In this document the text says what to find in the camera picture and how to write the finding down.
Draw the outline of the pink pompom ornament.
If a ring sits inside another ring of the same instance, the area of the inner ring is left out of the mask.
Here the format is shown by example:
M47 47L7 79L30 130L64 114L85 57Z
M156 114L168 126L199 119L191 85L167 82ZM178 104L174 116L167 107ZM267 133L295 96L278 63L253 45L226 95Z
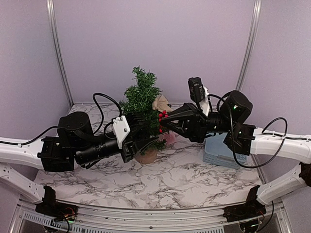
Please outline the pink pompom ornament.
M159 141L164 141L166 144L173 144L176 141L176 134L174 132L164 133L159 137Z

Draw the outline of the beige fabric ornament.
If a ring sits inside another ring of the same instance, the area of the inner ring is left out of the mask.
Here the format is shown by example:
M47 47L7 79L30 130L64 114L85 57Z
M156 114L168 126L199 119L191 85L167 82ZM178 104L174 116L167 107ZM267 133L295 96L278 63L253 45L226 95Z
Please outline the beige fabric ornament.
M158 95L152 103L152 109L159 112L172 112L173 109L164 95Z

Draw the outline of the light blue perforated basket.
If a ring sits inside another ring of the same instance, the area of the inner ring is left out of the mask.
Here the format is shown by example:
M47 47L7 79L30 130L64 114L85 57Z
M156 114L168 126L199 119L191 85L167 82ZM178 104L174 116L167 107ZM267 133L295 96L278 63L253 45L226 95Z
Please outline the light blue perforated basket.
M227 168L240 169L241 166L235 162L232 151L224 143L225 137L225 133L216 134L205 140L203 162Z

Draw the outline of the small green christmas tree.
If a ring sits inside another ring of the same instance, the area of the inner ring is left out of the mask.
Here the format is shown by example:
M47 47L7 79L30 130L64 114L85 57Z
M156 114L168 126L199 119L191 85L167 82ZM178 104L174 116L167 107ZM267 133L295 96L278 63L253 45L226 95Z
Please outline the small green christmas tree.
M159 132L158 115L159 111L152 109L152 103L158 95L161 95L162 90L156 86L157 77L151 71L136 66L132 70L135 84L128 87L124 92L124 99L120 101L120 106L125 115L130 113L138 113L142 115L143 122L133 128L129 134L129 140L133 142L136 148L136 141L150 137L158 137L158 140L146 148L141 154L134 158L141 164L153 163L159 151L166 147L164 141L159 141L161 133Z

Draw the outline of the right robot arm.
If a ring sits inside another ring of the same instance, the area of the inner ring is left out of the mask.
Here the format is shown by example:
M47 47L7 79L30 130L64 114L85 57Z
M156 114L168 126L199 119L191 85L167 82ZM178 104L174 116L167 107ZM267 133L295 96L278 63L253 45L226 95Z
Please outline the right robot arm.
M280 118L285 124L283 133L245 124L253 105L239 91L231 91L223 98L218 97L218 100L222 105L216 112L185 103L182 107L164 114L160 125L191 142L203 142L212 133L225 133L224 144L232 151L235 161L238 154L257 157L264 155L268 159L254 166L238 163L247 169L263 166L271 168L280 160L292 164L288 172L280 172L279 177L250 189L246 203L241 206L244 217L252 217L260 205L266 205L311 184L310 135L288 134L288 123L283 117Z

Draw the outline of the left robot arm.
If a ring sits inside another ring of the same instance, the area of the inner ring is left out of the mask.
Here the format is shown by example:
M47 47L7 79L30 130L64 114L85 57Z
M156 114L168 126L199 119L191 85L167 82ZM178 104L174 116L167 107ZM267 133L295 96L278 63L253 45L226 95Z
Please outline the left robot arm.
M56 137L24 143L1 138L0 162L2 166L18 164L47 172L73 171L75 164L89 169L116 154L127 163L158 139L146 135L145 125L138 114L119 116L112 120L112 132L94 135L88 114L74 112L60 118Z

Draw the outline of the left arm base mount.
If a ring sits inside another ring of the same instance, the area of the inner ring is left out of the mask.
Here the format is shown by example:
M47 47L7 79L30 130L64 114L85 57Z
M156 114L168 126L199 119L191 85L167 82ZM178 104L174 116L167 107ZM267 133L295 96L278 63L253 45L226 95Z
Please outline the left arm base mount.
M43 186L44 196L41 203L37 204L37 213L54 217L56 221L67 220L75 217L78 207L72 204L65 204L56 200L56 192L50 186Z

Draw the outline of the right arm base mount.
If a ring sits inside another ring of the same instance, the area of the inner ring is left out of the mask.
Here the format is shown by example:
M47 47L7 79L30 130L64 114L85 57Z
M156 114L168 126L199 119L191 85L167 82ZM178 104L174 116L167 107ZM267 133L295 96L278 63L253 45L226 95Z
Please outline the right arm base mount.
M257 198L259 185L250 189L246 201L243 204L231 205L224 208L223 217L227 222L240 221L266 214L265 204L261 204Z

